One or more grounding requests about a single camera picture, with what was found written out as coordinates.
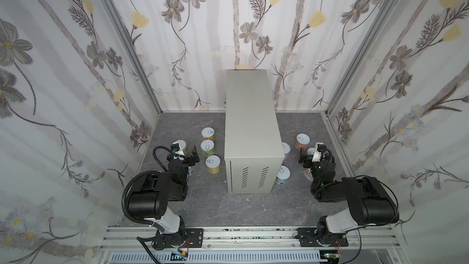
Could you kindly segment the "yellow label can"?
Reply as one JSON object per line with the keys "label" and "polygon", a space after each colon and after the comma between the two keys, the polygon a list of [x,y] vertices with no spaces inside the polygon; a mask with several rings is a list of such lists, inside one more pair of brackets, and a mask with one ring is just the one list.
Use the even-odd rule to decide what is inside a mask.
{"label": "yellow label can", "polygon": [[217,174],[221,171],[221,159],[217,155],[207,157],[205,164],[210,174]]}

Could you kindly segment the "brown label can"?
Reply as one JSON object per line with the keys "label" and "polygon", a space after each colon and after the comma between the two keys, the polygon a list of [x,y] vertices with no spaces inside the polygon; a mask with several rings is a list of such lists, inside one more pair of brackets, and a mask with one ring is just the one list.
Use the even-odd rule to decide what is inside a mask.
{"label": "brown label can", "polygon": [[304,171],[304,176],[305,176],[305,178],[306,178],[307,180],[309,180],[309,181],[311,181],[311,182],[314,181],[314,178],[313,178],[313,176],[312,176],[312,174],[311,174],[311,169],[306,169],[306,170]]}

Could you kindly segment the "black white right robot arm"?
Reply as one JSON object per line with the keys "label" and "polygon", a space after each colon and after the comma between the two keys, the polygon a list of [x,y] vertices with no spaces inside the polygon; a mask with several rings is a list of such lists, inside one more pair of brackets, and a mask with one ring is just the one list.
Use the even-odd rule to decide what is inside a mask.
{"label": "black white right robot arm", "polygon": [[399,220],[398,200],[392,199],[375,177],[335,179],[335,158],[320,146],[318,156],[300,154],[299,163],[311,173],[311,195],[321,203],[346,202],[347,208],[334,215],[322,216],[312,232],[299,232],[309,244],[347,246],[346,234],[368,226],[384,226]]}

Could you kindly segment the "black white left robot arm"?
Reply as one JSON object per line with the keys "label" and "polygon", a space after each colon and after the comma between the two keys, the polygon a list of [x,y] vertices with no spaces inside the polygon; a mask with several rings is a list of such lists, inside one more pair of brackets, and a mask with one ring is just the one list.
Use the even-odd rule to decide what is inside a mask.
{"label": "black white left robot arm", "polygon": [[169,148],[156,146],[151,153],[162,171],[141,172],[129,181],[121,199],[123,214],[134,223],[156,229],[152,237],[137,237],[147,252],[148,244],[157,251],[187,248],[189,235],[185,222],[168,204],[186,199],[189,169],[200,162],[197,148],[193,147],[186,155],[179,144],[173,143]]}

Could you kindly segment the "pink label can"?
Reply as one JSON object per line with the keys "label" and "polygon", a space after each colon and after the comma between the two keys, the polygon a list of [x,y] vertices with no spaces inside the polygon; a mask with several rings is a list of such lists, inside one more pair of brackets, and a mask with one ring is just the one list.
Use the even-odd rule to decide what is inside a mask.
{"label": "pink label can", "polygon": [[307,149],[307,155],[313,156],[316,153],[316,149],[314,147]]}

